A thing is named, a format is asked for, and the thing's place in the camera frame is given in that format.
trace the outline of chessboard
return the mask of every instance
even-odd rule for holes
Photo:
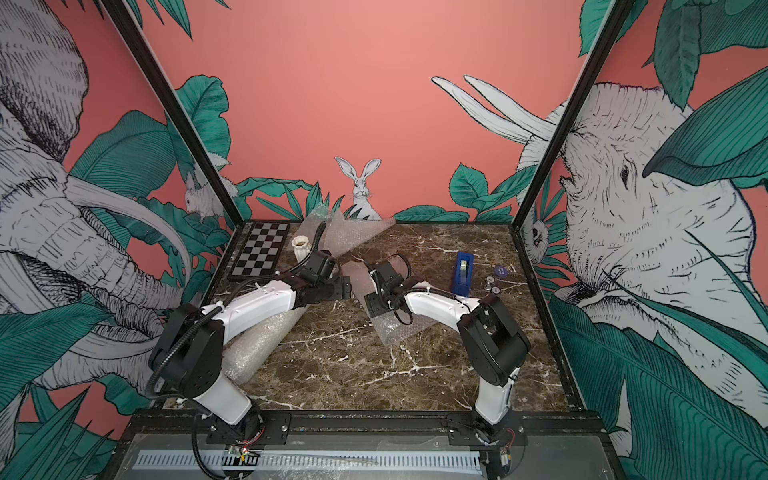
[[[288,237],[289,223],[256,222],[237,255],[230,280],[244,280],[249,276],[275,272],[277,259]]]

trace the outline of marble table surface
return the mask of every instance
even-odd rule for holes
[[[292,224],[290,232],[297,228]],[[236,241],[242,244],[246,236]],[[296,262],[291,236],[279,270]],[[400,252],[409,258],[414,274],[448,289],[458,251],[475,255],[473,296],[485,295],[485,278],[495,265],[510,270],[498,280],[500,297],[531,341],[513,391],[513,408],[567,411],[557,366],[506,225],[396,224],[341,256],[339,264],[354,257],[375,263]],[[232,287],[227,280],[232,265],[233,260],[226,265],[214,300]],[[460,410],[474,403],[478,377],[455,331],[435,323],[397,346],[386,346],[352,299],[310,306],[241,388],[265,409]]]

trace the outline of elephant ear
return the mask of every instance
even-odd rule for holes
[[[10,3],[0,8],[0,101],[29,140],[61,162],[79,129],[85,63],[45,2]]]

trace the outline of pink wall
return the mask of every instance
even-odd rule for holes
[[[578,2],[227,4],[188,2],[192,39],[166,12],[163,25],[141,5],[175,88],[199,74],[223,81],[232,148],[222,175],[319,180],[332,200],[345,194],[347,208],[352,181],[333,158],[358,173],[381,158],[368,187],[383,217],[416,204],[470,211],[449,196],[459,163],[492,188],[515,171],[521,147],[480,128],[431,77],[466,86],[470,74],[545,116],[584,61]],[[270,200],[288,208],[284,197]],[[276,216],[253,198],[249,205],[255,218]]]

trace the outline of green leaf illustration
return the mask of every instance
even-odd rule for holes
[[[176,166],[165,125],[129,111],[96,137],[69,174],[129,198],[146,198],[162,187]]]
[[[161,1],[167,10],[167,6],[163,2],[175,3],[176,0]],[[227,100],[227,93],[221,85],[221,80],[216,77],[198,75],[187,80],[181,88],[176,90],[176,93],[182,106],[184,106],[184,110],[187,111],[192,125],[197,130],[197,134],[200,135],[205,149],[227,158],[231,144],[230,128],[221,114],[229,110],[230,102]],[[181,178],[186,181],[188,174],[192,174],[194,178],[192,153],[184,140],[181,139],[181,135],[170,118],[167,119],[166,123],[170,138],[173,141]]]
[[[291,207],[291,210],[293,210],[293,213],[299,218],[299,220],[304,220],[304,214],[301,211],[301,205],[299,204],[298,199],[296,199],[296,195],[293,194],[291,189],[283,185],[283,189],[286,192],[286,197],[288,197],[288,204]]]
[[[693,238],[696,243],[701,245],[708,254],[710,254],[712,260],[715,260],[718,265],[720,265],[720,268],[725,270],[725,273],[728,274],[728,277],[733,281],[734,284],[736,284],[736,287],[739,289],[741,294],[744,296],[744,299],[749,303],[750,308],[752,311],[755,312],[755,315],[757,315],[757,318],[760,319],[760,322],[763,324],[763,326],[768,330],[768,311],[766,311],[766,307],[754,296],[752,291],[746,286],[746,284],[741,281],[741,279],[736,276],[736,274],[728,268],[728,266],[723,262],[723,260],[717,256],[712,250],[710,250],[706,245],[701,243],[701,240],[697,239],[691,232],[686,230],[686,233],[690,235],[691,238]]]
[[[611,0],[584,0],[581,5],[581,17],[579,17],[579,34],[581,36],[581,53],[586,55],[592,49],[594,40],[598,36],[603,18],[611,6]]]
[[[163,5],[165,11],[170,17],[184,29],[189,38],[192,38],[192,29],[190,28],[190,18],[187,15],[187,6],[184,0],[157,0]]]
[[[643,169],[691,185],[768,172],[768,68],[696,109]]]
[[[276,214],[282,215],[283,217],[287,218],[288,220],[301,220],[296,215],[290,213],[288,210],[282,208],[280,205],[274,204],[274,203],[270,202],[266,198],[258,197],[256,200],[258,200],[259,203],[261,203],[265,207],[269,208],[270,210],[272,210]]]
[[[524,188],[530,185],[531,181],[533,180],[533,176],[536,173],[536,168],[536,165],[523,168],[522,170],[515,172],[514,175],[511,175],[509,178],[507,178],[507,180],[504,180],[496,188],[494,188],[492,191],[493,194],[498,192],[505,193],[505,195],[499,200],[498,204],[503,204],[505,201],[516,196],[522,192]]]
[[[549,215],[554,212],[554,209],[558,207],[558,204],[560,203],[560,199],[563,197],[563,194],[565,193],[565,190],[560,189],[554,197],[549,201],[549,205],[547,206],[546,210],[544,210],[544,213],[541,214],[541,218],[547,218]]]
[[[323,202],[323,191],[320,189],[320,182],[316,182],[312,188],[310,188],[310,192],[306,195],[306,203],[305,203],[305,210],[306,214],[309,215],[312,210],[315,210],[315,207],[317,205],[321,204]]]
[[[433,222],[466,222],[469,221],[469,214],[466,212],[445,212],[432,217]]]
[[[126,379],[119,375],[110,373],[96,381],[107,389],[104,393],[104,399],[117,407],[120,415],[133,415],[136,410],[146,409],[150,404],[147,397],[141,395]]]
[[[552,255],[557,255],[558,253],[566,253],[568,252],[568,247],[565,245],[552,245],[547,249],[546,255],[548,257],[551,257]]]
[[[738,15],[727,12],[720,0],[701,8],[701,53],[714,53],[734,45],[768,47],[768,0],[757,0]]]
[[[440,214],[445,213],[445,208],[436,207],[434,205],[416,205],[415,207],[406,208],[405,210],[395,214],[395,220],[401,222],[427,222]]]
[[[184,293],[181,296],[181,302],[188,303],[190,300],[192,300],[192,297],[194,297],[197,292],[204,293],[208,288],[211,277],[213,276],[213,272],[209,272],[207,270],[198,270],[197,272],[193,273],[190,277],[190,282],[184,288]]]
[[[495,194],[477,197],[475,201],[472,202],[472,208],[478,212],[484,212],[489,208],[498,207],[502,204],[500,200],[504,197],[504,195],[505,192],[497,192]]]
[[[663,313],[677,320],[719,346],[724,352],[736,359],[737,362],[744,365],[747,370],[755,375],[755,378],[760,383],[768,388],[768,346],[740,330],[732,329],[697,313],[638,296],[619,283],[616,283],[614,279],[612,280],[619,288],[632,295],[638,302],[651,310]]]
[[[643,13],[643,9],[645,9],[645,5],[648,5],[648,0],[634,0],[634,5],[632,5],[632,10],[629,12],[629,16],[627,17],[627,20],[624,21],[624,24],[621,26],[621,30],[619,31],[619,36],[616,37],[616,41],[619,41],[621,37],[626,34],[629,29],[634,24],[634,21],[637,20],[640,17],[640,14]]]
[[[510,214],[512,207],[497,208],[478,214],[475,222],[511,223],[515,218]]]
[[[472,202],[478,197],[488,195],[488,181],[481,171],[459,164],[451,177],[449,190],[457,205],[472,208]]]
[[[336,200],[336,202],[333,204],[333,208],[331,209],[331,214],[335,214],[336,211],[339,209],[339,207],[341,207],[341,200],[344,200],[343,195],[339,197],[338,200]]]
[[[87,393],[85,390],[72,399],[26,441],[0,472],[0,480],[34,478],[40,472],[58,469],[58,462],[66,463],[69,458],[60,457],[58,453]]]
[[[534,266],[533,270],[536,270],[536,273],[541,278],[546,278],[550,280],[553,280],[553,279],[569,280],[568,275],[563,273],[562,270],[559,270],[556,268],[542,268],[540,266]]]
[[[592,323],[557,297],[550,298],[549,309],[585,403],[608,429],[616,424],[626,382],[638,475],[647,480],[768,475],[768,433],[683,363],[632,329]]]
[[[304,180],[279,180],[277,178],[247,178],[235,185],[237,187],[238,197],[247,197],[254,190],[265,193],[270,197],[282,197],[286,193],[286,188],[295,190],[303,188],[312,190],[312,186]]]
[[[699,71],[701,15],[698,7],[664,4],[656,31],[654,67],[670,100],[685,108]]]
[[[560,260],[554,258],[554,257],[544,257],[541,260],[541,264],[547,265],[547,266],[556,266],[558,268],[564,268],[566,270],[569,270],[570,267],[566,265],[565,263],[561,262]]]
[[[34,314],[0,315],[0,371],[4,372],[0,409],[24,385],[48,370],[93,325],[110,317],[112,313],[86,303]]]
[[[253,212],[251,211],[250,207],[248,206],[248,202],[245,199],[245,197],[234,197],[232,199],[237,206],[237,209],[240,211],[240,215],[245,219],[248,220],[253,215]]]

